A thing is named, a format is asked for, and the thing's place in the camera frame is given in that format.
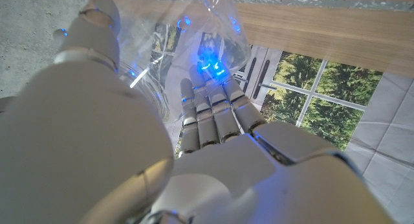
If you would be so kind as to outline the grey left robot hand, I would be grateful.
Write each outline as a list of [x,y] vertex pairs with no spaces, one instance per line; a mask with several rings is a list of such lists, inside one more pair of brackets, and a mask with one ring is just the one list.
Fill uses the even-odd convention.
[[1,99],[2,223],[391,223],[344,153],[267,122],[209,52],[181,81],[182,151],[116,77],[120,14],[89,0],[54,62]]

